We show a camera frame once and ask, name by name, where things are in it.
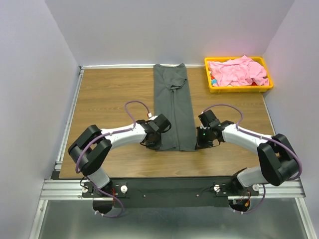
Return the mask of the grey t shirt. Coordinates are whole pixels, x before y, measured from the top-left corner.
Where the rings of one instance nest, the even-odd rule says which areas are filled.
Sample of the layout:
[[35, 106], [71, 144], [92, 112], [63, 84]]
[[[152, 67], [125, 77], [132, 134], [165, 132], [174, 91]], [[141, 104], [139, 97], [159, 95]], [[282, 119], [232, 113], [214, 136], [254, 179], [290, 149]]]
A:
[[163, 114], [171, 129], [161, 136], [159, 151], [196, 151], [196, 129], [187, 70], [154, 65], [155, 114]]

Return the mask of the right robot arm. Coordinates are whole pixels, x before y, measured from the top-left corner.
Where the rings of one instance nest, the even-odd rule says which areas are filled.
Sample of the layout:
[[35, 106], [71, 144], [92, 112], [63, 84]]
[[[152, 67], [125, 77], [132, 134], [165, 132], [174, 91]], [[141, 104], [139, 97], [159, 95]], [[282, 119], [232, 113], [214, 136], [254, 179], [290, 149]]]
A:
[[228, 120], [221, 122], [212, 110], [203, 111], [198, 118], [201, 125], [197, 127], [197, 149], [213, 147], [216, 140], [235, 144], [258, 155], [259, 166], [238, 171], [226, 185], [217, 186], [217, 190], [241, 195], [255, 184], [280, 186], [300, 175], [301, 163], [283, 134], [258, 134]]

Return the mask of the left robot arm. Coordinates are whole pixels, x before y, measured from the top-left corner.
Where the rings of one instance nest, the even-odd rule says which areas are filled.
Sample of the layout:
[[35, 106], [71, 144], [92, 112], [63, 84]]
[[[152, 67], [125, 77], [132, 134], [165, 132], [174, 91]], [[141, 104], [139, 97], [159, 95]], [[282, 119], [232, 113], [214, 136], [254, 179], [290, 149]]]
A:
[[111, 189], [111, 179], [102, 168], [108, 153], [112, 149], [132, 143], [158, 150], [161, 146], [161, 135], [170, 129], [171, 123], [163, 114], [113, 129], [100, 129], [94, 124], [82, 132], [67, 152], [76, 163], [76, 173], [86, 176], [93, 182], [94, 192], [104, 197]]

